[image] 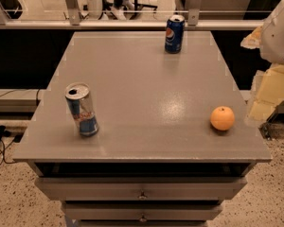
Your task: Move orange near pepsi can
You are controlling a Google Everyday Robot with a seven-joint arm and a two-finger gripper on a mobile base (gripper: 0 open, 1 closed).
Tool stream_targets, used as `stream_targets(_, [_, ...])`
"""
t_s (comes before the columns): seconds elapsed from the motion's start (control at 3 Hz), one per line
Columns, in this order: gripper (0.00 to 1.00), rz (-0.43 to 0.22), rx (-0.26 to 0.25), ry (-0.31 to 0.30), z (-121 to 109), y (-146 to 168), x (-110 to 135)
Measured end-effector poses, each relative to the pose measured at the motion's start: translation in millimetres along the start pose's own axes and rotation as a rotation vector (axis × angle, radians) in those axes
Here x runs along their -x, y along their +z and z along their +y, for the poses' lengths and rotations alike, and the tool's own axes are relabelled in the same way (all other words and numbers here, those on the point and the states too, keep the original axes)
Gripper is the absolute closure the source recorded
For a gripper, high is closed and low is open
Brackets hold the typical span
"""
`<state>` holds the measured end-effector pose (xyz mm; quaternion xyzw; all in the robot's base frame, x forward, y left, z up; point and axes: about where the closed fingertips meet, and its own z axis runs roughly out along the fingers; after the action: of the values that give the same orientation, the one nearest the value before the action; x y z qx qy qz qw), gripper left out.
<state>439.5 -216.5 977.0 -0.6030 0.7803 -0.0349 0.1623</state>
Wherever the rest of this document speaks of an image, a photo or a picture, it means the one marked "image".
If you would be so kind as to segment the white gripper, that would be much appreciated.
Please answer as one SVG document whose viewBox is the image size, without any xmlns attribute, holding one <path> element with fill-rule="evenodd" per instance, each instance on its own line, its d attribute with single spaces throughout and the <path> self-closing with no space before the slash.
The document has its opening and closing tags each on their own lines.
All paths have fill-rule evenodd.
<svg viewBox="0 0 284 227">
<path fill-rule="evenodd" d="M 260 48 L 260 56 L 272 63 L 265 72 L 257 71 L 253 79 L 246 117 L 266 121 L 284 100 L 284 0 L 240 43 L 247 49 Z"/>
</svg>

